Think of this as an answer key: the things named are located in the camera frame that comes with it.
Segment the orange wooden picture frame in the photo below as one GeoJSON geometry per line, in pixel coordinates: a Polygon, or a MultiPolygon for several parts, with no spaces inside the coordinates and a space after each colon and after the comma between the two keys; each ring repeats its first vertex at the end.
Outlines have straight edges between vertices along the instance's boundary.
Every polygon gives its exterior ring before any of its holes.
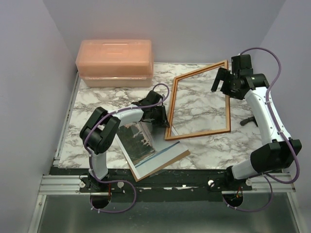
{"type": "Polygon", "coordinates": [[[225,97],[225,122],[226,127],[224,129],[218,129],[218,130],[208,130],[203,132],[196,132],[196,133],[189,133],[189,134],[182,134],[177,136],[172,136],[172,129],[173,129],[173,114],[174,114],[174,108],[175,108],[175,101],[176,101],[176,93],[177,93],[177,86],[178,82],[189,78],[190,76],[198,75],[201,73],[204,73],[206,71],[210,71],[216,68],[224,67],[228,69],[228,60],[223,60],[217,63],[213,63],[211,65],[205,66],[203,68],[196,69],[194,71],[176,76],[173,80],[173,87],[172,87],[172,93],[171,93],[171,100],[170,100],[170,108],[168,113],[168,122],[170,124],[169,128],[166,128],[165,131],[165,137],[164,139],[167,141],[174,141],[174,140],[182,140],[182,139],[190,139],[190,138],[197,138],[202,136],[209,136],[209,135],[215,135],[215,134],[222,134],[222,133],[230,133],[231,132],[231,112],[230,112],[230,97],[225,97]]]}

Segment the landscape photo print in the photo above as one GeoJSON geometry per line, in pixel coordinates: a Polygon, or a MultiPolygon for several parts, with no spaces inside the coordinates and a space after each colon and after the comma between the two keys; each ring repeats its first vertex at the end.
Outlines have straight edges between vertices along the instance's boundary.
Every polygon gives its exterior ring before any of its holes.
{"type": "Polygon", "coordinates": [[[145,122],[134,122],[119,127],[115,139],[129,167],[179,141],[166,141],[165,131],[165,128],[145,122]]]}

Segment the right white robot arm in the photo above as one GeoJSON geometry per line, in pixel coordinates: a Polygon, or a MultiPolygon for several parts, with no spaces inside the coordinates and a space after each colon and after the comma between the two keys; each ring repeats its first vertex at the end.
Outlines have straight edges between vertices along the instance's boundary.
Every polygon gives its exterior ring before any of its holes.
{"type": "Polygon", "coordinates": [[[221,92],[231,98],[246,100],[260,131],[262,146],[250,154],[249,159],[227,169],[224,186],[235,190],[241,180],[251,176],[288,168],[296,159],[302,145],[285,129],[269,94],[269,83],[263,74],[252,74],[251,70],[240,70],[232,74],[219,68],[211,88],[217,90],[223,81],[221,92]]]}

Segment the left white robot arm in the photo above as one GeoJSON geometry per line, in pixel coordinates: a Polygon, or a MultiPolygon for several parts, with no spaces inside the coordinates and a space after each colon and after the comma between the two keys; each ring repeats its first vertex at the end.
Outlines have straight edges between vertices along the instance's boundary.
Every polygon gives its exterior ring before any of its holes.
{"type": "Polygon", "coordinates": [[[89,153],[91,186],[98,192],[107,188],[108,168],[106,152],[112,145],[119,127],[133,122],[150,122],[155,126],[169,127],[164,105],[136,106],[108,111],[98,107],[80,131],[80,138],[89,153]]]}

